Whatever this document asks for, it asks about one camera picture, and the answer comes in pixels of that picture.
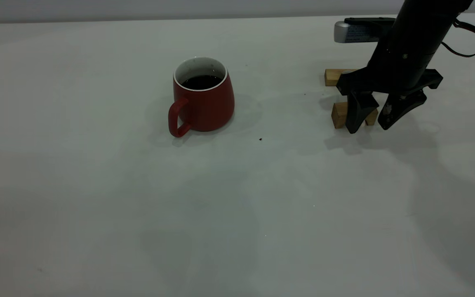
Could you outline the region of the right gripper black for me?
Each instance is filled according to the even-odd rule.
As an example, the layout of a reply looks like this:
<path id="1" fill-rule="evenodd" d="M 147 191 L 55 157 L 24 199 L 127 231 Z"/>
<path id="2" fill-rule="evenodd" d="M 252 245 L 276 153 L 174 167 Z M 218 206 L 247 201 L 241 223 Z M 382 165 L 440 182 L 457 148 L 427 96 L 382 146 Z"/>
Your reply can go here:
<path id="1" fill-rule="evenodd" d="M 379 107 L 373 92 L 389 94 L 378 117 L 384 130 L 424 104 L 427 97 L 421 89 L 435 90 L 443 80 L 437 70 L 427 68 L 442 43 L 438 39 L 420 40 L 394 52 L 389 49 L 388 40 L 380 39 L 366 67 L 342 73 L 336 88 L 343 95 L 349 93 L 346 117 L 349 133 L 356 133 L 368 115 Z"/>

